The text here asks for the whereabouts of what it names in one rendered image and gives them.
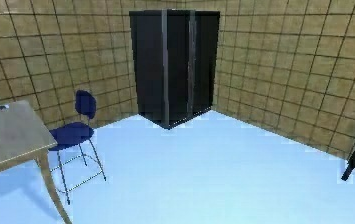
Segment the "black fridge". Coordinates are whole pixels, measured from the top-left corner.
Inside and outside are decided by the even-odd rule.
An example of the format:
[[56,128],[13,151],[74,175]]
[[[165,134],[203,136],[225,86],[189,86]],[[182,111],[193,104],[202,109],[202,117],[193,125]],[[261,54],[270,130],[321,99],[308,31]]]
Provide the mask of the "black fridge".
[[[130,28],[138,113],[165,128],[162,10],[131,11]],[[167,9],[169,129],[213,105],[220,13],[194,10],[196,19],[193,116],[189,116],[189,17],[191,10]]]

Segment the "blue chair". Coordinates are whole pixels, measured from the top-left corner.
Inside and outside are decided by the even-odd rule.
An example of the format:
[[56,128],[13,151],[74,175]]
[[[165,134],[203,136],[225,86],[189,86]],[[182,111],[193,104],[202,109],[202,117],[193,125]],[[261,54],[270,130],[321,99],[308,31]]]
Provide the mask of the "blue chair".
[[[61,126],[56,129],[50,130],[51,135],[54,140],[57,142],[57,145],[53,148],[50,148],[50,152],[55,152],[57,156],[58,165],[50,169],[51,172],[59,170],[61,174],[61,181],[63,188],[57,188],[57,191],[63,193],[66,197],[67,203],[70,203],[69,193],[81,185],[87,183],[93,178],[102,175],[104,180],[107,180],[106,174],[104,172],[103,165],[99,159],[95,145],[92,142],[92,137],[94,135],[94,129],[89,126],[90,121],[95,117],[97,111],[97,101],[95,97],[86,90],[77,90],[75,93],[75,110],[79,115],[84,115],[87,117],[87,123],[84,122],[72,122]],[[85,141],[88,141],[94,152],[94,156],[86,154],[81,144]],[[72,157],[71,159],[62,162],[60,152],[62,150],[78,146],[80,154]],[[83,180],[82,182],[76,184],[73,187],[69,187],[66,183],[66,178],[64,175],[64,166],[73,162],[74,160],[81,158],[84,162],[84,165],[87,166],[86,159],[90,159],[99,166],[99,171]]]

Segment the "grey wooden table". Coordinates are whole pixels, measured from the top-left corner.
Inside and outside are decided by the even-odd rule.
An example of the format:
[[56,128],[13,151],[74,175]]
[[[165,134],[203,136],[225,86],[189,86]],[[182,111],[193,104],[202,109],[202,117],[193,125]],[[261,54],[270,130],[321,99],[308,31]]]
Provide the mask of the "grey wooden table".
[[34,160],[59,215],[65,224],[72,224],[49,168],[48,151],[56,145],[57,141],[28,101],[0,105],[0,172]]

